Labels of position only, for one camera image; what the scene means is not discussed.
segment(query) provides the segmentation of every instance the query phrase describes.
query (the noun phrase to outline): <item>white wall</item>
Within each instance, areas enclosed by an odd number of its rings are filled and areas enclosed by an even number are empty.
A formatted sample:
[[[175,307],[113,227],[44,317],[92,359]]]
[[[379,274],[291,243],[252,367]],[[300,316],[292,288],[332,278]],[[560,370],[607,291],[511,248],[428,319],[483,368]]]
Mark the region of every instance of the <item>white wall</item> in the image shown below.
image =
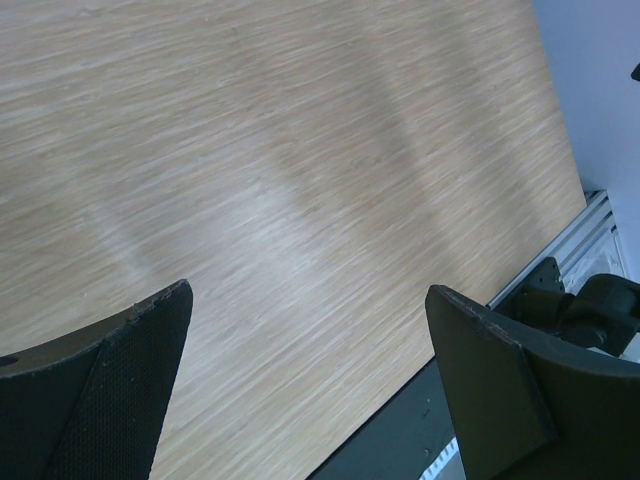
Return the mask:
[[[534,0],[585,190],[609,191],[640,280],[640,0]]]

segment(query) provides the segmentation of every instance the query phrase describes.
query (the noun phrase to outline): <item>wooden tabletop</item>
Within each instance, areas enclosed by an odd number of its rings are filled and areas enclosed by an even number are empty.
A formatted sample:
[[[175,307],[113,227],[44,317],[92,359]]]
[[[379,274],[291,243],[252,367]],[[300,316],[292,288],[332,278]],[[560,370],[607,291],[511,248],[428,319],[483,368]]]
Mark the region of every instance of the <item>wooden tabletop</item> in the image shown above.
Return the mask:
[[[528,1],[0,4],[0,354],[188,278],[154,479],[304,478],[583,207]]]

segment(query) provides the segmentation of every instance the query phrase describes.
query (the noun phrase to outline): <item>light wood surface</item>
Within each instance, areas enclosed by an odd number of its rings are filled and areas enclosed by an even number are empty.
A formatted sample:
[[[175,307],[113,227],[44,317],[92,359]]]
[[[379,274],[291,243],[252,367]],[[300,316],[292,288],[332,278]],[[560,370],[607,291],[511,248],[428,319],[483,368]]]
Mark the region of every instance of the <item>light wood surface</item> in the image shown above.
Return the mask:
[[[0,352],[188,278],[154,479],[304,478],[583,207],[528,1],[0,1]]]

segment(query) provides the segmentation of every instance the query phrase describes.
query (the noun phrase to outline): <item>wooden table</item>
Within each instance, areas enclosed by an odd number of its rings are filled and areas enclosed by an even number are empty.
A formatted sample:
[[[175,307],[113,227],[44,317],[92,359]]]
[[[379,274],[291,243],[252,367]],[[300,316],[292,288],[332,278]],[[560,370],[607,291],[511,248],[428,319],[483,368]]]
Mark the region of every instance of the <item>wooden table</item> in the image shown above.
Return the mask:
[[[181,277],[153,478],[304,478],[584,207],[526,1],[0,4],[0,352]]]

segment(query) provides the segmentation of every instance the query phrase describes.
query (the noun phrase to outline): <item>screw hole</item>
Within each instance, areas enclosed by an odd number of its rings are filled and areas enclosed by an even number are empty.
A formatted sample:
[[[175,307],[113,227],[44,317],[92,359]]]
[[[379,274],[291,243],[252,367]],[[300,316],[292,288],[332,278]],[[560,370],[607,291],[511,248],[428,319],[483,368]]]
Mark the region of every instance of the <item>screw hole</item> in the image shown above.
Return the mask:
[[[0,367],[8,367],[9,365],[13,365],[17,361],[18,359],[16,357],[0,357]]]

